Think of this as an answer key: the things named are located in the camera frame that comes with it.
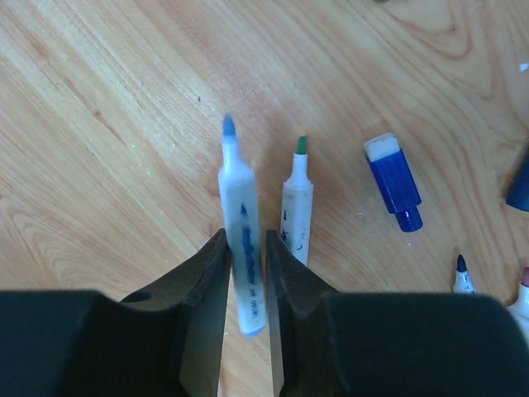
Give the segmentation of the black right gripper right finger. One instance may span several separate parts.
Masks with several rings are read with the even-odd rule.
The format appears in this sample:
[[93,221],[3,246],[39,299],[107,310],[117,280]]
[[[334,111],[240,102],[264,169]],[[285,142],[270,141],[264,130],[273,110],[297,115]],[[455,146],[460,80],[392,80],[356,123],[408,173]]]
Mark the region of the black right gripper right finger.
[[525,396],[528,346],[483,294],[344,293],[266,234],[277,396]]

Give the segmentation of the lilac cap marker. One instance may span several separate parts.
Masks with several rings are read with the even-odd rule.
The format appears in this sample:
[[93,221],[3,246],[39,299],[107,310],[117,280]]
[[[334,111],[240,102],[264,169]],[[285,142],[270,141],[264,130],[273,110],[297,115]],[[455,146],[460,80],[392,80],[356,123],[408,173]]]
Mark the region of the lilac cap marker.
[[255,172],[243,160],[235,123],[229,114],[222,122],[222,167],[218,187],[231,250],[239,328],[244,336],[253,337],[267,323],[257,183]]

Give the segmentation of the blue pen cap with eraser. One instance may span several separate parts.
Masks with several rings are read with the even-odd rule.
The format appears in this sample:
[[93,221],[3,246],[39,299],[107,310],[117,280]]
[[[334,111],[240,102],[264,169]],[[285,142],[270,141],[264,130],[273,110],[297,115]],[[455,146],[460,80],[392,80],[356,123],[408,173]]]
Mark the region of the blue pen cap with eraser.
[[366,159],[388,212],[403,232],[415,232],[422,225],[418,206],[422,203],[406,156],[392,132],[364,144]]

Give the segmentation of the green cap marker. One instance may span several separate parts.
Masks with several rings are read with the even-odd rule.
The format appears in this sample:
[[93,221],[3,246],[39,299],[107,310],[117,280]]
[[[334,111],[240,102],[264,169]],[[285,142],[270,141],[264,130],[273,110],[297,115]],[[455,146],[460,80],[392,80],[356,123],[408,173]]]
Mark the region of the green cap marker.
[[298,138],[291,175],[283,183],[280,236],[289,251],[308,267],[314,184],[308,178],[308,143]]

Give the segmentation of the dark blue marker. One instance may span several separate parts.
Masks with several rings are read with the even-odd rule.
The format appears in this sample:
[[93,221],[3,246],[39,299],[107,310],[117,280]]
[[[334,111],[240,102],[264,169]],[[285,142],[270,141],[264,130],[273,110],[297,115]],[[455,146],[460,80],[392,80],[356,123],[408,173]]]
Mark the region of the dark blue marker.
[[459,254],[455,263],[455,283],[453,292],[458,294],[475,294],[476,289],[472,282],[470,272],[467,268],[464,257]]

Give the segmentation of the pink end marker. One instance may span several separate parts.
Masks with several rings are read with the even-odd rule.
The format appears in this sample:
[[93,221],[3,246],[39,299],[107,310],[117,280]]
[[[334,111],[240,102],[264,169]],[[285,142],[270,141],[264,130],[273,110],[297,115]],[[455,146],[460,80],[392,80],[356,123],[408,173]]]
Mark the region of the pink end marker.
[[516,301],[508,306],[510,314],[515,318],[525,341],[529,341],[529,267],[522,272]]

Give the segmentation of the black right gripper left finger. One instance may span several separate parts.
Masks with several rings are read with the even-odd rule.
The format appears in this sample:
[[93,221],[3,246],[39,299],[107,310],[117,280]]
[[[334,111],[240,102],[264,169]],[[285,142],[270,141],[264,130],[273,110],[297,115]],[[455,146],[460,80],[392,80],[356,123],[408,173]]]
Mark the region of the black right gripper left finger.
[[214,396],[229,284],[226,233],[120,301],[94,290],[1,293],[4,396]]

